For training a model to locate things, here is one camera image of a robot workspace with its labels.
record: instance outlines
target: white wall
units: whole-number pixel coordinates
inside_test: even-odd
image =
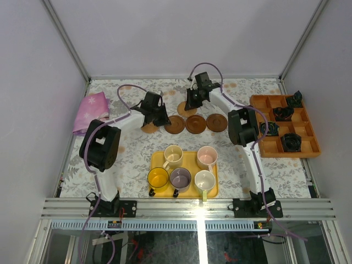
[[[226,75],[279,75],[319,1],[52,3],[90,75],[185,77],[203,61]]]
[[[0,9],[0,262],[24,261],[84,81],[39,0]]]
[[[312,159],[352,255],[352,1],[332,0],[285,79],[303,94],[322,154]]]

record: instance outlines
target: wooden coaster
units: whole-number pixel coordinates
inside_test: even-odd
[[[177,107],[177,112],[182,117],[190,117],[197,113],[197,108],[185,111],[186,101],[180,103]]]
[[[155,126],[153,123],[149,123],[148,125],[145,125],[141,128],[141,130],[144,133],[147,134],[153,134],[154,132],[156,132],[159,128],[157,126]]]
[[[207,122],[200,115],[192,115],[186,120],[186,128],[189,133],[200,134],[207,127]]]
[[[165,125],[164,128],[170,134],[179,134],[185,129],[185,120],[179,115],[172,115],[169,117],[171,125]]]
[[[222,132],[227,128],[227,120],[222,114],[211,114],[207,118],[207,127],[213,132]]]

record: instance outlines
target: marble patterned tabletop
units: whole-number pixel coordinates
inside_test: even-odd
[[[103,91],[110,99],[110,118],[125,113],[127,110],[118,100],[116,90],[121,84],[140,85],[147,90],[163,91],[164,102],[168,115],[177,114],[177,106],[185,101],[187,80],[94,80],[89,94]],[[280,94],[276,79],[225,79],[224,89],[238,102],[249,104],[253,94]],[[124,87],[121,96],[128,105],[139,103],[144,93],[133,87]],[[197,110],[197,114],[205,119],[221,110],[208,102]],[[85,197],[96,186],[92,174],[84,166],[78,152],[83,137],[77,137],[64,172],[64,182],[60,197]],[[219,154],[217,198],[249,197],[249,182],[246,178],[246,168],[239,149],[229,139],[228,130],[214,133],[206,129],[199,135],[193,135],[184,129],[178,135],[172,135],[160,127],[153,134],[146,134],[140,129],[129,131],[122,135],[117,159],[111,168],[121,197],[148,197],[147,174],[150,170],[151,155],[162,151],[169,145],[179,145],[184,151],[196,151],[201,146],[210,145]],[[298,158],[262,158],[264,171],[271,187],[278,198],[309,198],[304,169]]]

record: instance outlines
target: floral tablecloth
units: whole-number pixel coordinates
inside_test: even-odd
[[[140,85],[153,92],[163,91],[168,115],[177,114],[177,106],[186,99],[187,80],[94,80],[89,94],[103,91],[110,99],[110,117],[116,118],[127,110],[118,100],[116,90],[121,84]],[[238,102],[249,104],[253,94],[280,94],[276,79],[225,79],[224,89]],[[133,106],[144,98],[144,92],[133,87],[124,87],[121,96],[128,105]],[[208,102],[197,110],[205,119],[213,113],[222,113],[218,107]],[[83,137],[77,137],[64,172],[64,182],[60,197],[85,197],[96,191],[92,174],[84,166],[78,152]],[[154,134],[146,134],[140,129],[133,130],[120,140],[117,160],[111,168],[121,197],[148,197],[147,174],[150,169],[151,155],[162,151],[169,145],[179,145],[184,151],[196,151],[201,146],[210,145],[219,154],[217,198],[249,197],[249,181],[239,149],[228,136],[228,130],[214,133],[206,129],[200,135],[193,135],[186,129],[178,135],[172,135],[160,127]],[[306,185],[304,169],[296,158],[262,158],[264,171],[271,187],[280,197],[310,197]]]

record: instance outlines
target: pink towel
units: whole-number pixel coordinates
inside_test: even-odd
[[[73,134],[82,135],[87,132],[89,124],[94,119],[107,120],[109,106],[104,92],[83,98],[73,126]]]

